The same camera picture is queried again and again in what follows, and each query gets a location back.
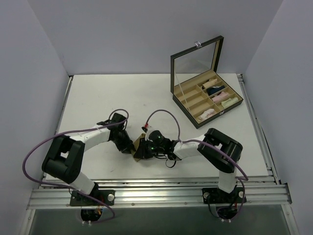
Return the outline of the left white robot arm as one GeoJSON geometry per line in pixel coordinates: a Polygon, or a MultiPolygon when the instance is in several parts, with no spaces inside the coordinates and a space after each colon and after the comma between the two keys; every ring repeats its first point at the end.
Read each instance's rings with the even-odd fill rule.
{"type": "Polygon", "coordinates": [[[55,137],[43,161],[43,172],[80,191],[81,200],[94,205],[99,198],[98,185],[81,171],[84,153],[111,141],[119,152],[131,154],[135,148],[126,131],[126,123],[125,116],[114,113],[108,120],[97,123],[91,131],[55,137]]]}

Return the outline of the white underwear pink trim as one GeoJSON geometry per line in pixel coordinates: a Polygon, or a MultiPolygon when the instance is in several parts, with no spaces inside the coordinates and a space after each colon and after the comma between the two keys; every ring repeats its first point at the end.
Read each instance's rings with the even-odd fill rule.
{"type": "Polygon", "coordinates": [[[203,122],[207,119],[209,119],[210,117],[214,116],[215,115],[215,110],[214,109],[208,109],[206,111],[204,111],[201,115],[199,115],[197,117],[197,121],[198,122],[203,122]]]}

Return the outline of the tan brown underwear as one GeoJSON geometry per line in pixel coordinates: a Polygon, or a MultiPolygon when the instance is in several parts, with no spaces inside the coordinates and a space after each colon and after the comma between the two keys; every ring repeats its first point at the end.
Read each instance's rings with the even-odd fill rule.
{"type": "Polygon", "coordinates": [[[146,134],[142,133],[134,142],[133,142],[133,146],[134,148],[131,150],[131,155],[132,157],[134,157],[134,153],[136,152],[137,148],[139,146],[144,146],[145,147],[145,137],[146,134]]]}

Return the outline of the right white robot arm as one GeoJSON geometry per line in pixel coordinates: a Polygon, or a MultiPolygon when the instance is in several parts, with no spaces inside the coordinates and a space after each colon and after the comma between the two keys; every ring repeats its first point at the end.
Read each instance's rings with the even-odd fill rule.
{"type": "Polygon", "coordinates": [[[144,133],[134,142],[134,159],[139,161],[165,156],[177,162],[186,158],[204,157],[219,171],[218,198],[228,202],[235,196],[238,161],[243,150],[239,142],[215,128],[187,141],[166,138],[151,126],[142,129],[144,133]]]}

